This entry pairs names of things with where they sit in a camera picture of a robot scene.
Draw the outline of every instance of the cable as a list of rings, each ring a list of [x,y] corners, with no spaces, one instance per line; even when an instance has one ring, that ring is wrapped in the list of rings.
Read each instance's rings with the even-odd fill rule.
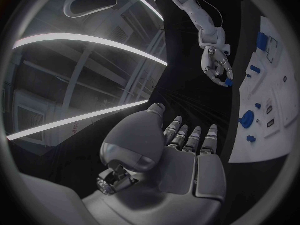
[[[197,1],[198,5],[200,6],[200,8],[202,8],[199,1],[198,0],[196,0],[196,1]],[[217,12],[220,14],[220,17],[221,17],[221,20],[222,20],[221,27],[223,27],[223,17],[222,17],[222,14],[220,13],[220,11],[215,6],[211,5],[209,2],[207,2],[205,0],[202,0],[202,1],[206,2],[208,5],[212,6],[214,9],[217,10]]]

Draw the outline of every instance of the robotic arm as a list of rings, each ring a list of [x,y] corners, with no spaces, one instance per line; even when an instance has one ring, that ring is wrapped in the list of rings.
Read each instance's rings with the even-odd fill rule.
[[[215,27],[212,18],[204,11],[196,0],[172,0],[177,7],[185,11],[199,31],[199,45],[204,49],[201,68],[203,72],[216,84],[228,87],[218,77],[224,70],[230,80],[234,74],[227,56],[231,47],[225,44],[225,31],[222,27]]]

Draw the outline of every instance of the wire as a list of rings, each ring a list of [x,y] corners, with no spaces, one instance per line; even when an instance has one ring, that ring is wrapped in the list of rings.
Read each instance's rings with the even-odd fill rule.
[[[196,0],[196,1],[197,1],[198,5],[200,6],[200,8],[202,8],[199,1],[198,0]],[[220,13],[220,11],[215,6],[211,5],[209,2],[207,2],[205,0],[202,0],[202,1],[206,2],[208,5],[212,6],[214,9],[217,10],[217,12],[220,14],[220,17],[221,17],[221,20],[222,20],[221,27],[223,27],[223,17],[222,17],[222,14]]]

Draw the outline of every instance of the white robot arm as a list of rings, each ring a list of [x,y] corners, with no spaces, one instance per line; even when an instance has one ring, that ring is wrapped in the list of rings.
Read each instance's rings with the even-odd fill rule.
[[[185,11],[199,31],[199,45],[204,49],[201,68],[216,84],[228,87],[218,77],[226,70],[227,76],[233,80],[234,74],[227,55],[231,47],[225,44],[225,31],[215,27],[212,18],[204,11],[196,0],[172,0],[181,10]]]

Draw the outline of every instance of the white control panel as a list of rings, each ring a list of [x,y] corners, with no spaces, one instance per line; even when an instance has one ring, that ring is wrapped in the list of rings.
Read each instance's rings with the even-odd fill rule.
[[[239,88],[239,116],[253,111],[254,121],[249,128],[238,124],[230,163],[262,162],[285,156],[296,138],[299,91],[291,59],[281,37],[265,17],[261,17],[260,32],[268,37],[266,50],[257,48],[253,53],[246,70],[249,76]],[[247,136],[256,140],[250,142]]]

